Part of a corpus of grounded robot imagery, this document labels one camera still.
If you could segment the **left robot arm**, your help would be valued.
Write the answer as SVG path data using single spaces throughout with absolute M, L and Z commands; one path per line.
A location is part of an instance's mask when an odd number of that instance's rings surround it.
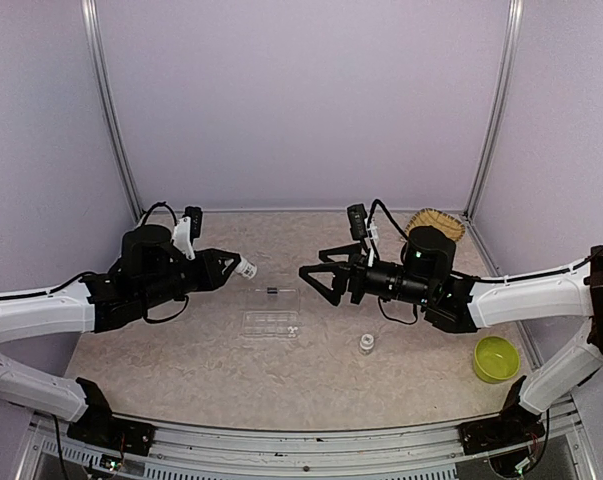
M 0 345 L 56 333 L 103 333 L 134 321 L 152 323 L 151 309 L 186 304 L 195 292 L 224 286 L 233 274 L 251 279 L 257 268 L 234 252 L 196 251 L 196 233 L 183 219 L 173 229 L 150 224 L 124 234 L 121 255 L 106 273 L 82 273 L 40 291 L 0 295 Z M 0 400 L 47 413 L 83 430 L 102 445 L 121 434 L 99 387 L 16 362 L 0 353 Z

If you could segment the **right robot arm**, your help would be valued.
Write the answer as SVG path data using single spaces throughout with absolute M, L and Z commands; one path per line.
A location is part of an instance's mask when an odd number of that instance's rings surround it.
M 583 317 L 584 325 L 540 370 L 512 386 L 492 433 L 516 442 L 559 397 L 603 367 L 603 245 L 555 270 L 518 277 L 480 278 L 454 272 L 455 243 L 432 226 L 407 236 L 400 263 L 374 258 L 358 243 L 322 250 L 299 276 L 330 304 L 344 294 L 400 301 L 447 333 L 474 333 L 520 320 Z

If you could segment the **front aluminium rail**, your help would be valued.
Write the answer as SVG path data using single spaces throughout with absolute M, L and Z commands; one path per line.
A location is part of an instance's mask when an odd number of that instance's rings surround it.
M 494 463 L 541 450 L 530 479 L 601 474 L 572 398 L 551 407 L 550 433 L 468 453 L 461 421 L 345 431 L 268 431 L 155 420 L 146 454 L 118 454 L 66 437 L 66 426 L 34 415 L 15 479 L 485 479 Z

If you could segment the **clear plastic pill organizer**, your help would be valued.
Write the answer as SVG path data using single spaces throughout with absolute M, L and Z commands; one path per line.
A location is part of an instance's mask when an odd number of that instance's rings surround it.
M 288 326 L 298 326 L 300 294 L 296 288 L 268 286 L 248 289 L 244 294 L 241 334 L 252 339 L 287 336 Z

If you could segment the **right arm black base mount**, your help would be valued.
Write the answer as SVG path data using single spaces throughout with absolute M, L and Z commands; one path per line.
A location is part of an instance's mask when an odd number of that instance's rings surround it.
M 474 455 L 543 437 L 547 427 L 540 414 L 512 404 L 495 416 L 461 423 L 458 432 L 464 454 Z

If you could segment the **lime green bowl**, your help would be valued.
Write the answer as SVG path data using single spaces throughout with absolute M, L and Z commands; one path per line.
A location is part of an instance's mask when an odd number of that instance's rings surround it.
M 520 365 L 518 350 L 505 338 L 488 336 L 475 345 L 473 370 L 486 383 L 497 384 L 514 378 Z

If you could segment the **right aluminium frame post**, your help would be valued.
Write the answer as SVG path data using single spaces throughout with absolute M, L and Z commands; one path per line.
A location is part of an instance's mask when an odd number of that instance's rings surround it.
M 489 170 L 492 165 L 494 151 L 506 111 L 507 96 L 515 65 L 523 11 L 523 0 L 511 0 L 508 3 L 505 36 L 497 72 L 495 92 L 488 117 L 486 133 L 480 151 L 479 164 L 464 209 L 464 216 L 470 222 L 474 221 L 479 210 L 480 201 L 487 185 Z

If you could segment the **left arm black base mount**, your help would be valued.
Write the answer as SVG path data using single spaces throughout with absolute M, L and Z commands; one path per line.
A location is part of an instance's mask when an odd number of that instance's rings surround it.
M 115 416 L 106 406 L 89 405 L 85 413 L 69 424 L 67 436 L 86 444 L 147 457 L 156 427 L 150 423 Z

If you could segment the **white pill bottle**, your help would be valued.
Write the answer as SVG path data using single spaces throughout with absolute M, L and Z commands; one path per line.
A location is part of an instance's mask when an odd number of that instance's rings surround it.
M 253 279 L 258 272 L 257 266 L 247 260 L 245 257 L 240 257 L 239 263 L 234 268 L 234 273 L 240 275 L 241 277 L 251 280 Z
M 375 337 L 370 333 L 363 334 L 359 339 L 359 352 L 362 355 L 369 355 L 375 347 Z

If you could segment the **left aluminium frame post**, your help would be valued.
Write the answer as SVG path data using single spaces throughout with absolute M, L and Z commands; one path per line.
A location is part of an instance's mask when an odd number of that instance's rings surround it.
M 143 213 L 143 206 L 140 200 L 136 182 L 133 177 L 132 169 L 127 158 L 120 124 L 116 113 L 114 97 L 108 76 L 105 49 L 100 30 L 97 2 L 94 0 L 83 0 L 81 2 L 81 10 L 101 108 L 104 115 L 108 138 L 114 155 L 115 167 L 122 183 L 124 196 L 130 213 L 133 219 L 137 221 L 140 219 Z

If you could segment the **woven bamboo tray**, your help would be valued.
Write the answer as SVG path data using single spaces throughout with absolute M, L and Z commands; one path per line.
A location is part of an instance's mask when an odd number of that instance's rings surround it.
M 424 208 L 412 215 L 405 233 L 409 234 L 413 229 L 425 226 L 438 229 L 454 242 L 459 242 L 466 232 L 466 227 L 458 218 L 437 209 Z

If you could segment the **aluminium frame post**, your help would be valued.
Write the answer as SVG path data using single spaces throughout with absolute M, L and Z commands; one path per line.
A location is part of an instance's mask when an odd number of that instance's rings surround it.
M 105 49 L 100 30 L 97 2 L 94 0 L 83 0 L 81 2 L 81 10 L 101 108 L 104 115 L 108 138 L 114 155 L 115 167 L 122 183 L 124 196 L 130 213 L 133 219 L 137 221 L 140 219 L 143 213 L 143 206 L 140 200 L 136 182 L 133 177 L 132 169 L 127 158 L 120 124 L 116 113 L 114 97 L 108 76 Z
M 488 117 L 486 133 L 480 151 L 479 164 L 464 209 L 464 216 L 470 222 L 474 221 L 479 210 L 480 201 L 487 185 L 489 170 L 492 165 L 494 151 L 506 111 L 507 96 L 515 65 L 523 11 L 523 0 L 511 0 L 508 3 L 505 36 L 497 72 L 495 92 Z

